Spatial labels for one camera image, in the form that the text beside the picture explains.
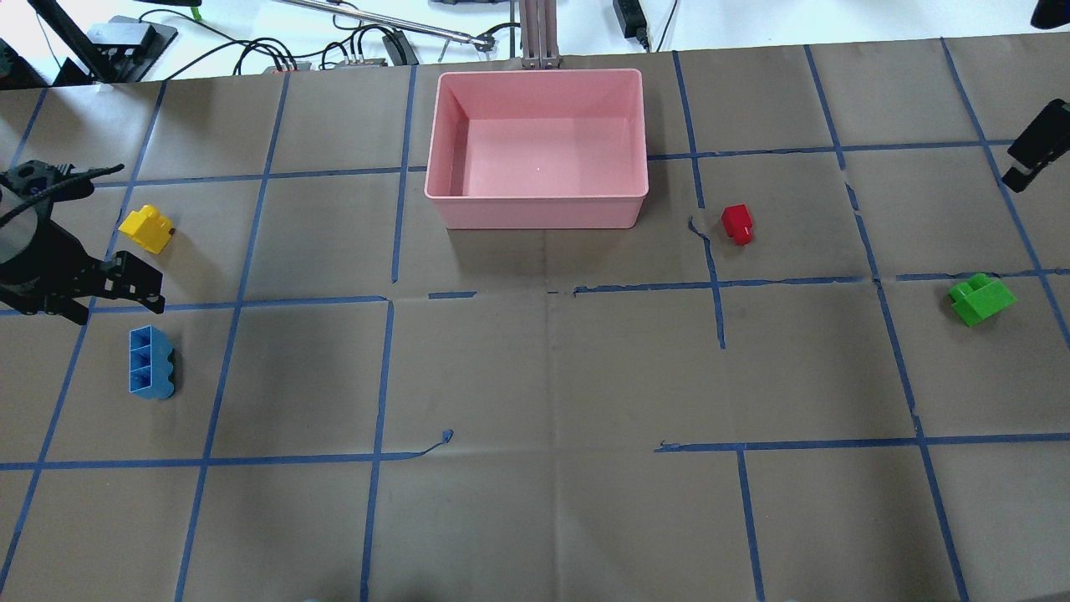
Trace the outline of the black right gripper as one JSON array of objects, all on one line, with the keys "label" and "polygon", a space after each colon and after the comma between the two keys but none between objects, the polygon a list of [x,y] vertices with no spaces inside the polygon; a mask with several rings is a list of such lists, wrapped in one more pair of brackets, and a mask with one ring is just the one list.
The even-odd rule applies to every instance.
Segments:
[{"label": "black right gripper", "polygon": [[1069,103],[1052,99],[1028,127],[1017,137],[1006,153],[1011,166],[1002,183],[1013,192],[1025,191],[1043,169],[1069,149]]}]

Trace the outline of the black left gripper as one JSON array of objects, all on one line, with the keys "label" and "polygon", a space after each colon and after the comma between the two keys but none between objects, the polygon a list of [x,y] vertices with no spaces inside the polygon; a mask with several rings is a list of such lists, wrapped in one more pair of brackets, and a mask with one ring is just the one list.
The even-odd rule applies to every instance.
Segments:
[{"label": "black left gripper", "polygon": [[163,274],[127,251],[105,262],[54,221],[59,202],[80,201],[94,191],[96,176],[122,171],[124,164],[76,169],[72,164],[24,161],[3,171],[3,303],[24,315],[46,313],[88,323],[78,298],[122,298],[163,314]]}]

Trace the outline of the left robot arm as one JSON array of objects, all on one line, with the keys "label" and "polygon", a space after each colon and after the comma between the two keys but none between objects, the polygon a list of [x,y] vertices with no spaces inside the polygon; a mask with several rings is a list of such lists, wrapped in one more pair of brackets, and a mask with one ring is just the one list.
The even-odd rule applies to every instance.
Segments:
[{"label": "left robot arm", "polygon": [[81,298],[126,298],[163,314],[163,274],[127,251],[100,259],[54,221],[54,205],[94,192],[93,180],[122,171],[123,164],[78,169],[72,164],[22,161],[1,175],[1,298],[22,315],[64,317],[88,323]]}]

